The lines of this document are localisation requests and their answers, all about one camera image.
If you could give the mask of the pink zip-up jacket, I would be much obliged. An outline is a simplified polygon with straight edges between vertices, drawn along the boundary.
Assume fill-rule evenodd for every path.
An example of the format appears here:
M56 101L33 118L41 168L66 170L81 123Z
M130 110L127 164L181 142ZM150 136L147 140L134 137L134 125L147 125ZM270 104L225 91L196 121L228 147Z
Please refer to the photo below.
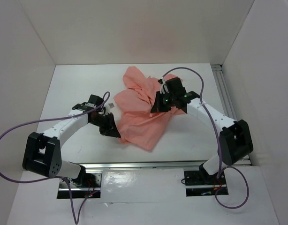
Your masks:
M121 111L116 123L122 144L134 144L147 152L153 151L169 121L185 114L173 107L169 112L151 113L156 92L160 90L158 79L145 77L135 66L128 67L123 75L126 89L114 96Z

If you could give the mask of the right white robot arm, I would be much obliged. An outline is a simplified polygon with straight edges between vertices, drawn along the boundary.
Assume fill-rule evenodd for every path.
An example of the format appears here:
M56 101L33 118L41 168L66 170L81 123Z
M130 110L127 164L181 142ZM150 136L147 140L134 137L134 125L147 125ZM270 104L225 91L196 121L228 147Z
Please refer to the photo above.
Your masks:
M218 150L199 167L199 180L208 184L223 169L232 166L253 151L248 123L236 121L209 106L197 93L187 92L178 77L159 79L161 85L156 92L151 113L165 113L173 107L193 116L215 131Z

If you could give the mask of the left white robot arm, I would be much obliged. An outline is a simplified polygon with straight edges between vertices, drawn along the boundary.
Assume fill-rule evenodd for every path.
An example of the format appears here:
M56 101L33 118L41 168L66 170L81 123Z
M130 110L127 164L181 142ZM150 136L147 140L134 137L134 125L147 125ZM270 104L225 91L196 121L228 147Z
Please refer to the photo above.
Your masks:
M79 129L87 124L99 127L103 136L120 138L111 109L112 103L95 109L95 104L75 105L68 119L61 120L43 133L33 132L28 136L23 157L23 169L46 178L66 178L74 186L81 187L95 177L84 166L62 160L61 148Z

